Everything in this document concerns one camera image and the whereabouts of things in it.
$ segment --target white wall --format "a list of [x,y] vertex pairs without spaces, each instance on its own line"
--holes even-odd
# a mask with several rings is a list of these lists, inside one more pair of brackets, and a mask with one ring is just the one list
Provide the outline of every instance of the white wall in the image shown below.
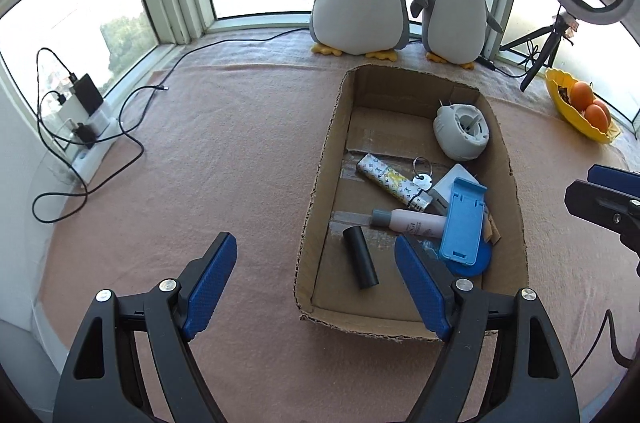
[[[68,191],[62,166],[47,155],[0,83],[0,319],[32,329],[36,299],[54,225],[31,215],[31,201],[41,192]],[[60,214],[61,199],[44,199],[38,214]]]

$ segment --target metal ring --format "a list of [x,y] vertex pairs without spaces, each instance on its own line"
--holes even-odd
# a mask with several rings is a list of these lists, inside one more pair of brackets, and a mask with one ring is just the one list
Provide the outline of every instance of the metal ring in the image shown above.
[[414,177],[418,177],[418,170],[416,170],[416,169],[415,169],[415,165],[417,165],[417,164],[418,164],[418,161],[420,161],[420,160],[422,160],[422,161],[424,161],[425,163],[428,163],[428,164],[429,164],[429,176],[430,176],[430,177],[431,177],[431,176],[433,176],[433,164],[431,163],[431,161],[429,161],[427,158],[416,158],[416,159],[414,159],[414,164],[413,164],[413,167],[414,167]]

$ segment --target lotion bottle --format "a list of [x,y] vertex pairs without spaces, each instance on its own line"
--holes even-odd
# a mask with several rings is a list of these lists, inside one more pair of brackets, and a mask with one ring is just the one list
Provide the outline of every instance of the lotion bottle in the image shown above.
[[373,210],[371,226],[389,228],[398,233],[410,233],[424,237],[442,238],[447,217],[412,210]]

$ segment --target patterned lighter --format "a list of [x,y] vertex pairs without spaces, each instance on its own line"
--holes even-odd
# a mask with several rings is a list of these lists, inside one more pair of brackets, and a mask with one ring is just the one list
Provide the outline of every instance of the patterned lighter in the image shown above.
[[400,200],[415,212],[424,212],[431,202],[431,196],[423,193],[420,186],[399,174],[373,154],[367,154],[356,165],[357,169],[374,183]]

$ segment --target gray bottle cap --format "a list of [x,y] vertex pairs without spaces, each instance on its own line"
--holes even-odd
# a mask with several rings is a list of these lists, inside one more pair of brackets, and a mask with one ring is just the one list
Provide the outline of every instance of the gray bottle cap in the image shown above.
[[371,212],[371,226],[379,228],[388,228],[391,224],[391,212],[386,210],[373,210]]

